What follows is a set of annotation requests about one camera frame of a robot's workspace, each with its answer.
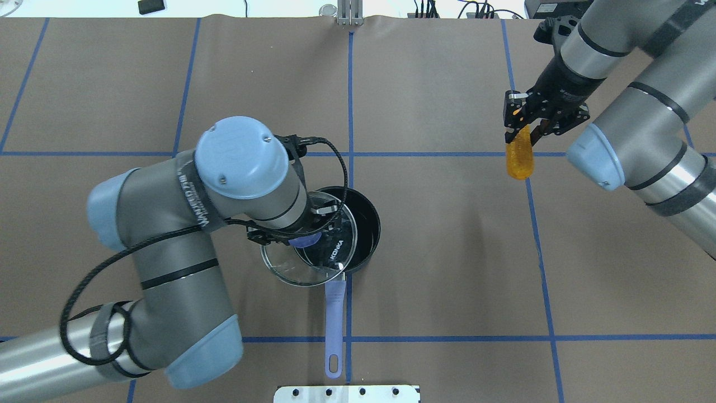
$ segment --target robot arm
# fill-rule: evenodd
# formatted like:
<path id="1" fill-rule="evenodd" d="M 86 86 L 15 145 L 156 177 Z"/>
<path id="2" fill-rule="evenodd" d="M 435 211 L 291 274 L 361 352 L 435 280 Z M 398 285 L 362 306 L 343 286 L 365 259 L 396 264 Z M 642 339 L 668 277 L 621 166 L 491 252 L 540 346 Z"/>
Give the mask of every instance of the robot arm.
<path id="1" fill-rule="evenodd" d="M 628 186 L 711 256 L 716 168 L 676 134 L 716 97 L 715 4 L 597 0 L 578 23 L 546 22 L 536 39 L 557 38 L 554 59 L 527 93 L 505 96 L 507 143 L 537 118 L 544 120 L 531 134 L 533 144 L 562 134 L 588 118 L 584 100 L 641 47 L 653 63 L 586 128 L 567 158 L 607 190 Z"/>
<path id="2" fill-rule="evenodd" d="M 98 185 L 87 213 L 112 249 L 197 225 L 202 230 L 132 254 L 141 300 L 106 304 L 69 322 L 78 353 L 105 359 L 125 345 L 117 359 L 83 364 L 70 356 L 57 328 L 2 343 L 0 401 L 49 399 L 159 368 L 174 387 L 190 388 L 236 365 L 241 332 L 209 232 L 237 214 L 282 229 L 286 241 L 290 233 L 316 229 L 306 188 L 282 143 L 257 120 L 227 118 L 204 133 L 195 150 Z"/>

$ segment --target light blue cap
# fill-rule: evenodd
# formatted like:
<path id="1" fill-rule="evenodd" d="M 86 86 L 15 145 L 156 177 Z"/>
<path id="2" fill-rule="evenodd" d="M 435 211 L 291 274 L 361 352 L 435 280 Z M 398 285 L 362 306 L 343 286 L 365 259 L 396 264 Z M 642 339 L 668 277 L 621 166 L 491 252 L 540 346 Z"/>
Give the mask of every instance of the light blue cap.
<path id="1" fill-rule="evenodd" d="M 164 375 L 176 389 L 197 387 L 232 369 L 242 354 L 238 316 L 233 315 L 169 364 Z"/>
<path id="2" fill-rule="evenodd" d="M 87 197 L 89 226 L 99 235 L 100 242 L 104 246 L 117 252 L 126 248 L 120 239 L 120 231 L 117 228 L 117 203 L 120 200 L 120 191 L 127 177 L 138 169 L 130 169 L 96 185 Z"/>
<path id="3" fill-rule="evenodd" d="M 255 199 L 286 178 L 289 157 L 269 128 L 256 119 L 218 121 L 196 145 L 196 168 L 204 184 L 232 199 Z"/>
<path id="4" fill-rule="evenodd" d="M 624 170 L 604 133 L 593 123 L 572 143 L 567 159 L 594 183 L 606 190 L 624 184 Z"/>

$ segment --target white label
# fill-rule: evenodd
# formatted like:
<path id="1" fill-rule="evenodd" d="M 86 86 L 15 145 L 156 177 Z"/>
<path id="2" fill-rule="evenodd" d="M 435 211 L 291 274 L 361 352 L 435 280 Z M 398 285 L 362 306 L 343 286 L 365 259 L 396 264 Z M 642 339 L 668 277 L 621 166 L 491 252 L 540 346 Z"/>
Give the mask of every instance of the white label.
<path id="1" fill-rule="evenodd" d="M 557 3 L 541 4 L 537 8 L 538 13 L 551 13 L 557 8 Z"/>

